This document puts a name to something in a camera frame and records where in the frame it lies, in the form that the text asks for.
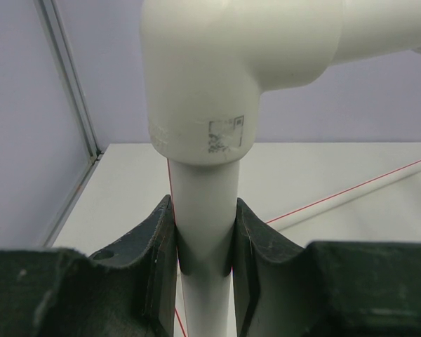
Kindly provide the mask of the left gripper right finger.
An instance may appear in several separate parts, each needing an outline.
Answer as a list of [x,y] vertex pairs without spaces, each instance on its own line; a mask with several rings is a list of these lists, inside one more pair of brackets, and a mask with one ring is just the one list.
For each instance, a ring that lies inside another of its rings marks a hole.
[[232,253],[239,336],[421,336],[421,243],[301,247],[238,200]]

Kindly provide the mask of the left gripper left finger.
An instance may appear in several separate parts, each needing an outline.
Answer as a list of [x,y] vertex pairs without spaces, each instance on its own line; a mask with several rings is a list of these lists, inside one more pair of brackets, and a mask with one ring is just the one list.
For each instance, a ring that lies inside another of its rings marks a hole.
[[0,336],[172,336],[177,252],[171,198],[90,256],[0,249]]

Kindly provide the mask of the white PVC pipe frame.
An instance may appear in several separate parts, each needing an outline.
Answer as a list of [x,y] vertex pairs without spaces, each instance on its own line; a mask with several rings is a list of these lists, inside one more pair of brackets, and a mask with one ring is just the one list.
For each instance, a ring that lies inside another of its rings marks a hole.
[[421,1],[146,1],[149,134],[168,161],[187,332],[225,336],[239,162],[260,96],[328,67],[421,53]]

